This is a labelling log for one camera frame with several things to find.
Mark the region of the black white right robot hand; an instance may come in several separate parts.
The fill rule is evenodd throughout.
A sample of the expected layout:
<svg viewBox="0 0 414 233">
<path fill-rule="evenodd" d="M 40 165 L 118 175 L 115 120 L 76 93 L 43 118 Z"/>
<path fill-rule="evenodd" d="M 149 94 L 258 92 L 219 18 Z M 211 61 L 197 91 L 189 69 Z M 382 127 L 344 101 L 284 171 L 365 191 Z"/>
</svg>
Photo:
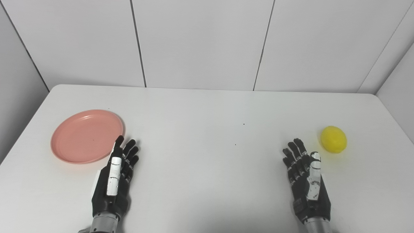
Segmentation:
<svg viewBox="0 0 414 233">
<path fill-rule="evenodd" d="M 331 220 L 331 202 L 321 172 L 318 152 L 307 152 L 301 139 L 288 142 L 282 150 L 288 181 L 293 194 L 293 209 L 303 224 L 311 218 Z"/>
</svg>

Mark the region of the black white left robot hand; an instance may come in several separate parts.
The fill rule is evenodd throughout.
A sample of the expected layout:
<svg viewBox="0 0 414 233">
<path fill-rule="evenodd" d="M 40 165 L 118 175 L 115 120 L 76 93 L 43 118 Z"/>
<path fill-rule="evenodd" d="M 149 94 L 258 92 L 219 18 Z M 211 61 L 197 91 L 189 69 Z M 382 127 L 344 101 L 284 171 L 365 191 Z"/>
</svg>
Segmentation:
<svg viewBox="0 0 414 233">
<path fill-rule="evenodd" d="M 124 136 L 119 135 L 115 140 L 107 164 L 99 171 L 97 183 L 92 196 L 92 215 L 108 212 L 122 219 L 130 206 L 128 198 L 130 182 L 134 174 L 134 166 L 139 161 L 139 148 L 136 140 L 130 139 L 124 146 Z M 110 179 L 112 158 L 120 158 L 120 175 L 118 185 L 111 194 L 107 193 Z"/>
</svg>

